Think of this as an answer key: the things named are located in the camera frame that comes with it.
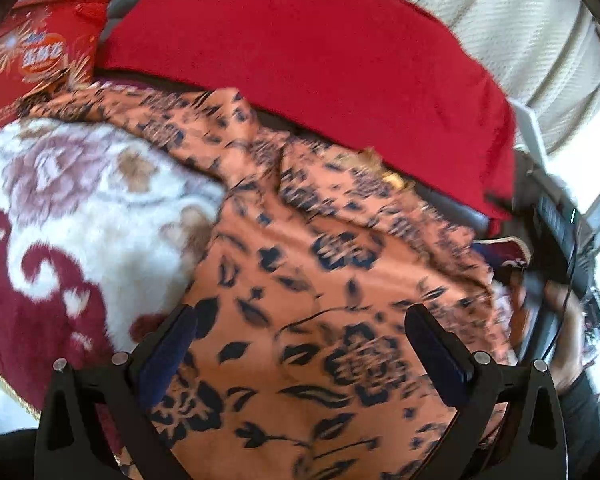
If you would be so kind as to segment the black sleeved right forearm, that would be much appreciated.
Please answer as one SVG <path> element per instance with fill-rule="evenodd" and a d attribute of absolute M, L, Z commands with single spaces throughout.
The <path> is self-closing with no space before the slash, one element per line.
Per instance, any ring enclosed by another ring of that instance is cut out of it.
<path fill-rule="evenodd" d="M 600 413 L 588 374 L 558 396 L 566 432 L 568 478 L 600 479 Z"/>

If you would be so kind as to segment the person's right hand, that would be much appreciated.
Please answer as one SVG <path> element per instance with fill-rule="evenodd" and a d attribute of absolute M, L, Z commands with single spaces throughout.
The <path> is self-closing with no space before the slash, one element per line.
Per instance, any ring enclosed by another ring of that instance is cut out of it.
<path fill-rule="evenodd" d="M 565 393 L 583 372 L 584 313 L 578 297 L 566 285 L 549 281 L 545 299 L 550 308 L 562 316 L 555 351 L 550 360 L 550 374 L 558 394 Z"/>

